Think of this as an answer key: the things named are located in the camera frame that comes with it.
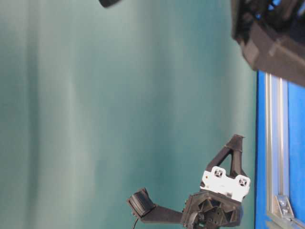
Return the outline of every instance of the blue panel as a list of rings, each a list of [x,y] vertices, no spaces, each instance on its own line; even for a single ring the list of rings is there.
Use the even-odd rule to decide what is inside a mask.
[[[256,111],[256,196],[255,228],[267,228],[266,216],[266,179],[265,179],[265,81],[264,72],[257,76],[257,111]]]
[[[288,84],[290,201],[305,222],[305,88]]]

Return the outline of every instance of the screw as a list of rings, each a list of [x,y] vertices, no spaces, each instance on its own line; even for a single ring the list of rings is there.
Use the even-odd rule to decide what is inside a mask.
[[[217,170],[215,170],[214,174],[216,177],[221,177],[223,175],[223,172],[221,170],[217,169]]]
[[[286,205],[287,205],[286,201],[280,200],[279,202],[282,207],[286,207]]]
[[[282,209],[282,211],[283,211],[283,215],[286,215],[286,214],[288,214],[288,209]]]

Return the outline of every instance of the green curtain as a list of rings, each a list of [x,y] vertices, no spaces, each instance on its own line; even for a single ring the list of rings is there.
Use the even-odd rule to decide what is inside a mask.
[[[256,77],[230,29],[223,0],[1,1],[1,228],[131,228],[140,187],[181,211],[235,133],[254,228]]]

